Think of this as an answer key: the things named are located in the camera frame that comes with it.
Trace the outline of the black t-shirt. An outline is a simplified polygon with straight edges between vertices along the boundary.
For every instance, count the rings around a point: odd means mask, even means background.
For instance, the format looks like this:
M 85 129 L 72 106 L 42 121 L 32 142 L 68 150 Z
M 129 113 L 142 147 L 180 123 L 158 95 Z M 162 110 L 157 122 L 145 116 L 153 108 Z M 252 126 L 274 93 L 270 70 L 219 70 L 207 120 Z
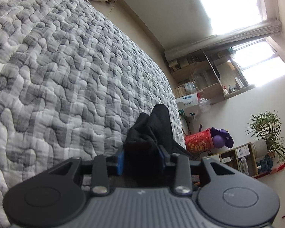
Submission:
M 193 159 L 193 155 L 173 138 L 168 108 L 154 106 L 151 114 L 140 113 L 124 142 L 125 184 L 128 187 L 161 187 L 171 185 L 174 176 L 161 168 L 158 147 L 168 154 L 179 153 Z

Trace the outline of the small wooden cubby shelf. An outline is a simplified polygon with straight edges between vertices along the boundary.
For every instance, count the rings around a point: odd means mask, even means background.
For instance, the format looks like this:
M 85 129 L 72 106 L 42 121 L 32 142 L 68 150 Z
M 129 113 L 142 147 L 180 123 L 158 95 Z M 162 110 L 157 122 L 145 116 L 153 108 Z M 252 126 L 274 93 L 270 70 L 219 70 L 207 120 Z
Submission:
M 258 176 L 255 151 L 251 142 L 211 157 L 253 178 Z

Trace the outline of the potted green plant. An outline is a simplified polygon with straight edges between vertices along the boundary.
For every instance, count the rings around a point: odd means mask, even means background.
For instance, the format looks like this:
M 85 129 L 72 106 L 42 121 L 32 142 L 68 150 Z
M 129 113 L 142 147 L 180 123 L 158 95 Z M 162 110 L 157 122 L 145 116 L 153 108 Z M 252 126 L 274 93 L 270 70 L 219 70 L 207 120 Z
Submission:
M 264 140 L 267 151 L 273 153 L 273 158 L 277 157 L 278 163 L 285 163 L 285 137 L 281 135 L 281 126 L 278 112 L 266 110 L 251 115 L 246 133 L 258 141 Z

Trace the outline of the white paper shopping bag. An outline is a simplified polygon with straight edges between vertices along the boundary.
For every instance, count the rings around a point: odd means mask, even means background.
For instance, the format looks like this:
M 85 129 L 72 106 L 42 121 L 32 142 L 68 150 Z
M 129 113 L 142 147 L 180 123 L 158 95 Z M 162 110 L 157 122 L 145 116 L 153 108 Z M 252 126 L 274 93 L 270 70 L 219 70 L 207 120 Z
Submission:
M 192 117 L 198 120 L 202 114 L 199 106 L 198 93 L 189 94 L 176 99 L 177 109 L 180 115 Z

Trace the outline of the grey white quilted blanket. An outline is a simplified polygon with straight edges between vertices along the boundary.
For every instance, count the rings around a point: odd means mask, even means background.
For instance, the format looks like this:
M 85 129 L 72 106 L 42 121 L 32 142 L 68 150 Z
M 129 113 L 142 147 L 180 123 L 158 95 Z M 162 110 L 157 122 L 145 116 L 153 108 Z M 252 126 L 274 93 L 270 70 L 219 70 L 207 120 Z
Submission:
M 113 154 L 140 113 L 176 100 L 159 66 L 84 0 L 0 0 L 0 199 L 70 157 Z

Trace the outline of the wooden shelf unit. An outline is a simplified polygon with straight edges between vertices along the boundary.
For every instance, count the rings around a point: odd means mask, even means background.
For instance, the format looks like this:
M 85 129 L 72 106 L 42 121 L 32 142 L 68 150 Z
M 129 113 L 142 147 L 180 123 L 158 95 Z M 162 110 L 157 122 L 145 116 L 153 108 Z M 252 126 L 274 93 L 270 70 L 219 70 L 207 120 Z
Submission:
M 176 98 L 199 92 L 215 104 L 255 88 L 235 62 L 233 48 L 214 53 L 197 51 L 168 62 L 177 83 Z

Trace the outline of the beige curtain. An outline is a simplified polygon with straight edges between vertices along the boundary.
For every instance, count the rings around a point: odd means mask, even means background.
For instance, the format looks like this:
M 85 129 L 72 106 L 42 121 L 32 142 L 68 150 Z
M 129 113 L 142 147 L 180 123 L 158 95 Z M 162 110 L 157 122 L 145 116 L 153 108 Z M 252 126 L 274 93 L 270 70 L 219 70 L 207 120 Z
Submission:
M 279 20 L 265 20 L 256 25 L 249 26 L 225 35 L 213 35 L 194 43 L 189 43 L 165 51 L 167 61 L 181 58 L 199 50 L 212 50 L 220 47 L 232 47 L 237 44 L 262 39 L 280 34 L 282 23 Z

